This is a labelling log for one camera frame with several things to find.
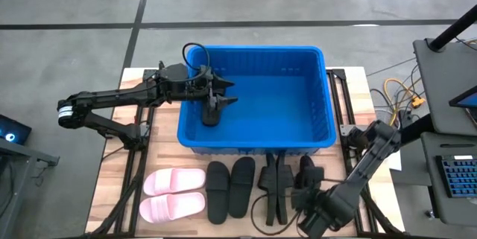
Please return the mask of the black round pole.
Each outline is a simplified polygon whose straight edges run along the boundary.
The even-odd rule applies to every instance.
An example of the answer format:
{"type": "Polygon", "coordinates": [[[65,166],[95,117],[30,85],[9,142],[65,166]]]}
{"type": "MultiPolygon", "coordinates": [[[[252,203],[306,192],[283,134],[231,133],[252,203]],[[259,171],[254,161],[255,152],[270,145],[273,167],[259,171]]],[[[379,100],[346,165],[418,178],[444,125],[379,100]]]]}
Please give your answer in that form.
{"type": "Polygon", "coordinates": [[[426,39],[427,46],[434,52],[441,51],[445,45],[465,31],[469,26],[477,21],[477,4],[467,11],[456,22],[452,23],[443,33],[435,39],[426,39]]]}

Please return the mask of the grey metal cart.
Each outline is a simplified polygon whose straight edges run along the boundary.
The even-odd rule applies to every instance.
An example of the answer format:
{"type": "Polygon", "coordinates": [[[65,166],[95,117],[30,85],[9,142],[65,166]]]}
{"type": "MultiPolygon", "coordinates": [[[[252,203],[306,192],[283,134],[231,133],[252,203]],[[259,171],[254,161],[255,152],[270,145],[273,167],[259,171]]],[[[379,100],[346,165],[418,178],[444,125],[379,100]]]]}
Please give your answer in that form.
{"type": "Polygon", "coordinates": [[[0,138],[0,153],[9,158],[6,167],[11,168],[7,172],[9,177],[6,182],[6,200],[5,203],[0,202],[0,239],[9,239],[37,162],[45,162],[50,167],[56,166],[60,157],[2,138],[0,138]]]}

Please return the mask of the pink slide sandal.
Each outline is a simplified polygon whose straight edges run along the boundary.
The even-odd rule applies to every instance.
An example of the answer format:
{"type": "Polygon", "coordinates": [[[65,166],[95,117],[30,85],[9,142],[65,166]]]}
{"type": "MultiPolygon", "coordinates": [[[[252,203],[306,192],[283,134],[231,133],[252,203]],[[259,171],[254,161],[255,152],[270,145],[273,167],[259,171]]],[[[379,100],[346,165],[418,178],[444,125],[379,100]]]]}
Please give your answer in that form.
{"type": "Polygon", "coordinates": [[[205,197],[198,192],[164,194],[143,200],[139,213],[148,223],[165,223],[198,214],[205,206],[205,197]]]}
{"type": "Polygon", "coordinates": [[[174,194],[202,188],[205,180],[206,172],[199,168],[160,169],[146,178],[143,191],[151,197],[174,194]]]}

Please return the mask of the grey keyboard desk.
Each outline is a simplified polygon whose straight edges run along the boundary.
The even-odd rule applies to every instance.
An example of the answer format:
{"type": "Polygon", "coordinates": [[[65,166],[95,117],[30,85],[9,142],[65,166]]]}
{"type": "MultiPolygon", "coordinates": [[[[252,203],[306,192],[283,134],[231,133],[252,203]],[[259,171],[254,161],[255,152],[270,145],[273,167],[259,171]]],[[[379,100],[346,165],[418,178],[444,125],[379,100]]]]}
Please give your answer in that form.
{"type": "Polygon", "coordinates": [[[436,133],[421,135],[423,151],[431,179],[432,207],[443,223],[477,227],[477,198],[449,198],[437,169],[436,156],[477,156],[477,137],[436,133]]]}

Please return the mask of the black keyboard with blue keys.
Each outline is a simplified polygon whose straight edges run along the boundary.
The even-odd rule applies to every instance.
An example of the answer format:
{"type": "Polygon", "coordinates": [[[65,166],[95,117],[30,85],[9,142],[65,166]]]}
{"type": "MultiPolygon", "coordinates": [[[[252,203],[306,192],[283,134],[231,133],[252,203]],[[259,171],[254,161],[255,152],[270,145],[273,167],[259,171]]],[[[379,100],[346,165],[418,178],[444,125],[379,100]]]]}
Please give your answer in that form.
{"type": "Polygon", "coordinates": [[[477,198],[477,156],[436,156],[437,169],[449,198],[477,198]]]}

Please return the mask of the blue plastic bin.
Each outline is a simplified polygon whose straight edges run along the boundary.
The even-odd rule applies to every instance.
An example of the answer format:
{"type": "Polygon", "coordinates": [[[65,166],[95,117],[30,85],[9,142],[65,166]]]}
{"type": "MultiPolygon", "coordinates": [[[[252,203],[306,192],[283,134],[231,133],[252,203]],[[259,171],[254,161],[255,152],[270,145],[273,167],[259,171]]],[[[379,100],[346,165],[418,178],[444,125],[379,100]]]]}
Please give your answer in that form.
{"type": "Polygon", "coordinates": [[[177,139],[195,153],[314,153],[335,143],[336,131],[322,51],[314,46],[208,45],[189,49],[194,66],[209,66],[234,82],[235,103],[214,127],[202,104],[181,104],[177,139]]]}

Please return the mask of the black tablet with blue screen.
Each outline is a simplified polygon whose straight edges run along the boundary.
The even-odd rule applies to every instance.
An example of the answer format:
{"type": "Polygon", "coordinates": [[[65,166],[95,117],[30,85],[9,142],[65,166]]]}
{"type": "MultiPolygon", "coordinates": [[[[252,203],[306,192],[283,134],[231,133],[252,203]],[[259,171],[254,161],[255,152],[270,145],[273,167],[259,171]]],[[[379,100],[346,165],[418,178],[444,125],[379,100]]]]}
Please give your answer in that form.
{"type": "Polygon", "coordinates": [[[449,105],[466,109],[477,109],[477,86],[450,100],[449,105]]]}

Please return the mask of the black desk support bar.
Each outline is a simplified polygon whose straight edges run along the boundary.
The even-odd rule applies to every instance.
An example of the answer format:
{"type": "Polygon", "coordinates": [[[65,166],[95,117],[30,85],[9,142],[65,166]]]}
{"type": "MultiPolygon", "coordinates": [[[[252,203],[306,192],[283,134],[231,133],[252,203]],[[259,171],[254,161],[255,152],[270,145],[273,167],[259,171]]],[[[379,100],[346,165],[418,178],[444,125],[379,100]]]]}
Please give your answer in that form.
{"type": "Polygon", "coordinates": [[[430,114],[424,115],[400,130],[401,145],[420,139],[422,133],[433,133],[434,131],[435,127],[432,122],[432,116],[430,114]]]}

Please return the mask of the black device with blue light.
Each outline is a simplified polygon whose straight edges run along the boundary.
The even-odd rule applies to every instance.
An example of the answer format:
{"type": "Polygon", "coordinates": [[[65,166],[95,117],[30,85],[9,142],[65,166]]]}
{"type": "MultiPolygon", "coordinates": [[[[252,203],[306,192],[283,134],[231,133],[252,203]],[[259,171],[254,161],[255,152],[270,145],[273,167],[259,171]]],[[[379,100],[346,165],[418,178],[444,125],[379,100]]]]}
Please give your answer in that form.
{"type": "Polygon", "coordinates": [[[24,145],[31,131],[31,127],[0,115],[0,138],[15,144],[24,145]]]}

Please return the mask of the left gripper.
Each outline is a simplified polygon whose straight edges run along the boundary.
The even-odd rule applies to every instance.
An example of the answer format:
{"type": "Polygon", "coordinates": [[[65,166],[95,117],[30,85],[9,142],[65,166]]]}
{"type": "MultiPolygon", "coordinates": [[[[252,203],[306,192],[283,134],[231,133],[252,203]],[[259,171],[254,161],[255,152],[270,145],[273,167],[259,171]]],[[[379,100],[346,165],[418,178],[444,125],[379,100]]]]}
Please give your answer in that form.
{"type": "MultiPolygon", "coordinates": [[[[196,101],[207,99],[209,94],[213,92],[213,89],[226,89],[234,85],[234,82],[225,80],[216,75],[210,67],[200,66],[198,77],[186,84],[186,100],[196,101]]],[[[221,95],[216,95],[214,99],[214,108],[217,111],[222,110],[238,100],[237,97],[224,97],[221,95]]]]}

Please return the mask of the white paper sheet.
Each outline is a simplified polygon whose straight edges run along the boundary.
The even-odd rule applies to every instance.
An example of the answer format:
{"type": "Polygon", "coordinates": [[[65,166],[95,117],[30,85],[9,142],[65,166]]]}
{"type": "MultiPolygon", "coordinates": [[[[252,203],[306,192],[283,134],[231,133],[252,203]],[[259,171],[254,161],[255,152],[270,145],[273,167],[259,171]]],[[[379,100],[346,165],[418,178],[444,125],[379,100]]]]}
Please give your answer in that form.
{"type": "Polygon", "coordinates": [[[386,160],[388,163],[388,167],[391,170],[395,170],[395,171],[402,170],[401,153],[399,150],[395,153],[392,153],[386,160]]]}

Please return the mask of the grey desk panel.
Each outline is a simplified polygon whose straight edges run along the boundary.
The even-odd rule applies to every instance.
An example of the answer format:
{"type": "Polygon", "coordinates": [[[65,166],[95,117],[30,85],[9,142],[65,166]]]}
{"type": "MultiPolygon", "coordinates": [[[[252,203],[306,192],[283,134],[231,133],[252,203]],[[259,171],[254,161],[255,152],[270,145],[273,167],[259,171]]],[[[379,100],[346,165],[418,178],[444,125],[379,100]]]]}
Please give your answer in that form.
{"type": "Polygon", "coordinates": [[[440,52],[425,40],[413,42],[432,124],[437,133],[477,136],[477,126],[463,108],[449,102],[477,86],[477,51],[451,42],[440,52]]]}

